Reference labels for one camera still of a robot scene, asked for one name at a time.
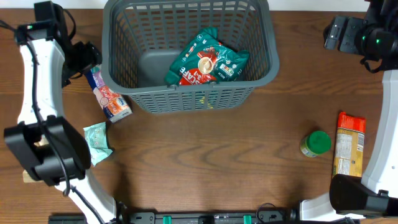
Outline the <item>colourful tissue multipack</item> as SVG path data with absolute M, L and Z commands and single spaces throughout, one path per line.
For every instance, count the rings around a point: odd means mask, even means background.
M 102 77 L 101 65 L 93 67 L 85 74 L 93 93 L 105 116 L 115 123 L 130 114 L 132 109 L 122 95 L 111 90 Z

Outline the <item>light teal wipes pack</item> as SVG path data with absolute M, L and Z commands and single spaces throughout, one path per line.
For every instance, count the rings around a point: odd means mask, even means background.
M 83 128 L 85 140 L 90 150 L 91 163 L 93 166 L 109 157 L 113 150 L 108 147 L 106 136 L 106 123 L 98 123 Z

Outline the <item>green Nescafe 3in1 bag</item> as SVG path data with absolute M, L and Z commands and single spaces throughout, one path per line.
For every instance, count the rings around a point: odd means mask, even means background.
M 168 85 L 231 82 L 242 74 L 250 53 L 235 52 L 218 39 L 218 29 L 206 27 L 182 50 L 165 76 Z

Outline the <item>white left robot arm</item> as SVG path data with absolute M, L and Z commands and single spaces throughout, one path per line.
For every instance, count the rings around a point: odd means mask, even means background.
M 84 137 L 66 120 L 62 90 L 74 75 L 102 61 L 91 43 L 73 43 L 70 13 L 52 1 L 34 5 L 35 21 L 13 29 L 24 62 L 17 124 L 4 130 L 7 147 L 35 182 L 55 187 L 83 212 L 83 223 L 118 223 L 118 206 L 90 170 Z

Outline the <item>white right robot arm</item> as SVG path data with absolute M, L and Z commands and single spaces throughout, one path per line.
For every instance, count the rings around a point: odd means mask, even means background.
M 338 117 L 329 192 L 300 203 L 286 216 L 300 223 L 359 223 L 397 217 L 397 1 L 371 1 L 362 19 L 336 16 L 323 33 L 325 48 L 362 56 L 382 72 L 382 111 L 372 156 L 362 168 L 366 120 Z

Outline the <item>red and yellow snack pack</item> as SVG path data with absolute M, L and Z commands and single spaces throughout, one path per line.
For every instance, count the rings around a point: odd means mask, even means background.
M 362 177 L 366 119 L 340 112 L 336 130 L 332 176 Z

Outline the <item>grey plastic lattice basket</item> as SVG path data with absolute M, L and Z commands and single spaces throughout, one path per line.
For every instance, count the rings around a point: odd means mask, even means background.
M 120 1 L 103 11 L 102 77 L 150 113 L 241 105 L 276 77 L 267 1 Z

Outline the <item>green lidded small jar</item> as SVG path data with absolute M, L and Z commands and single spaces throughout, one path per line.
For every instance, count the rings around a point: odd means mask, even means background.
M 307 157 L 317 157 L 331 148 L 331 138 L 324 131 L 314 131 L 302 139 L 301 152 Z

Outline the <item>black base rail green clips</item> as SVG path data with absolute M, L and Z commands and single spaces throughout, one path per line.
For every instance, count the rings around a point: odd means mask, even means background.
M 297 223 L 300 214 L 296 208 L 275 207 L 270 203 L 261 205 L 255 212 L 226 213 L 154 213 L 133 212 L 120 205 L 116 218 L 110 223 L 130 224 L 262 224 L 262 223 Z

